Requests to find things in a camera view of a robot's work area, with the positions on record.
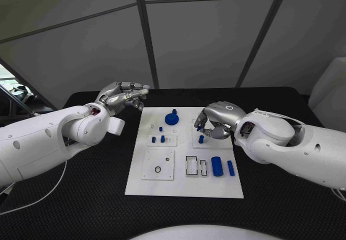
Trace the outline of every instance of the table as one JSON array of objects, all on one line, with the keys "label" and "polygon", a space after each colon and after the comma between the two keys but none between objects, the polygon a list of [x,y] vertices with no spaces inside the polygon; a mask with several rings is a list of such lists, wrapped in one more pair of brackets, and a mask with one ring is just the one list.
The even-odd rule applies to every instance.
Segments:
[{"label": "table", "polygon": [[[92,102],[98,92],[74,93],[64,107]],[[147,107],[201,107],[229,101],[321,127],[298,92],[289,87],[154,89]],[[282,239],[343,239],[346,203],[328,188],[252,161],[233,146],[243,199],[124,195],[141,113],[128,108],[121,136],[80,152],[66,165],[57,188],[36,205],[0,216],[1,239],[128,239],[187,224],[246,228]],[[63,164],[18,182],[0,208],[34,202],[54,186]]]}]

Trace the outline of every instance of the robotic hand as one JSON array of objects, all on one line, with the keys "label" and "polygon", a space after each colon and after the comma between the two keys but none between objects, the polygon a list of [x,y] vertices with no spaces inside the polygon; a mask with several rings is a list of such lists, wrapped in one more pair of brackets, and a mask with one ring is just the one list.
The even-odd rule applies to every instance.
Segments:
[{"label": "robotic hand", "polygon": [[[204,129],[207,119],[214,126]],[[284,119],[294,120],[289,125]],[[275,164],[288,173],[337,190],[346,190],[346,133],[258,109],[249,114],[229,102],[201,110],[194,127],[214,139],[233,132],[236,146],[260,164]]]},{"label": "robotic hand", "polygon": [[[96,145],[125,122],[112,117],[125,106],[139,111],[149,86],[113,82],[95,102],[38,115],[0,128],[0,186],[34,177]],[[63,137],[74,141],[66,145]]]}]

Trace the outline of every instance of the blue object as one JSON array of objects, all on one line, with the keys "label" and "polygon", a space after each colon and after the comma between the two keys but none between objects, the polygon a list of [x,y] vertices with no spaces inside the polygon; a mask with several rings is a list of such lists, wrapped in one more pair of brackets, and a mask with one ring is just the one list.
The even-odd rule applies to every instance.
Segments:
[{"label": "blue object", "polygon": [[214,177],[219,177],[223,175],[222,171],[222,159],[219,156],[213,156],[210,158],[210,165],[211,165],[211,174]]},{"label": "blue object", "polygon": [[226,161],[226,165],[227,165],[227,170],[229,170],[230,176],[235,176],[235,170],[233,170],[232,161]]},{"label": "blue object", "polygon": [[204,139],[204,136],[200,135],[200,136],[198,136],[198,140],[197,140],[197,142],[198,142],[200,144],[203,143],[203,139]]},{"label": "blue object", "polygon": [[175,125],[177,122],[178,122],[178,116],[177,116],[177,110],[173,109],[171,113],[165,115],[164,117],[164,122],[168,124],[168,125]]}]

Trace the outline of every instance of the black mat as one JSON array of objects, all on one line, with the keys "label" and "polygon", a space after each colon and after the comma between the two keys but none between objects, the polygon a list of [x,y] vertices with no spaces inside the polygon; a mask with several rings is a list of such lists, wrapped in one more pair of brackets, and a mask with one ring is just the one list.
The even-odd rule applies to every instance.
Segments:
[{"label": "black mat", "polygon": [[[70,96],[66,107],[95,100]],[[321,126],[298,92],[288,87],[151,90],[147,107],[201,107],[229,101]],[[346,203],[328,188],[260,165],[233,147],[245,199],[125,196],[141,113],[132,108],[121,136],[80,152],[66,165],[60,185],[36,205],[0,216],[0,239],[128,239],[154,229],[213,224],[255,230],[282,239],[344,239]],[[36,201],[51,189],[63,164],[15,184],[0,211]]]}]

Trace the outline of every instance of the white platform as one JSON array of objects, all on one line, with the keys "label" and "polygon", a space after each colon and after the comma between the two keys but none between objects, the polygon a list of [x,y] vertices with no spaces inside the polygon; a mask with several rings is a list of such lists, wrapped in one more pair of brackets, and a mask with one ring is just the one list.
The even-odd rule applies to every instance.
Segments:
[{"label": "white platform", "polygon": [[[164,123],[164,116],[175,109],[178,122],[175,125]],[[243,198],[240,179],[233,156],[232,141],[227,139],[229,148],[224,148],[222,140],[209,139],[219,143],[210,147],[209,144],[196,142],[198,148],[193,148],[193,134],[196,129],[191,128],[196,117],[203,107],[145,107],[141,113],[136,141],[132,152],[131,167],[125,186],[125,195],[148,196],[175,196],[175,197],[207,197],[207,198]],[[175,147],[161,146],[160,139],[155,138],[157,146],[148,146],[149,135],[175,136]],[[148,180],[142,179],[145,166],[147,150],[173,150],[173,180]],[[200,169],[197,176],[185,176],[185,156],[196,156],[197,167],[200,160],[206,160],[207,176],[201,177]],[[211,157],[220,157],[223,176],[213,176]],[[235,176],[229,175],[227,161],[232,161]]]}]

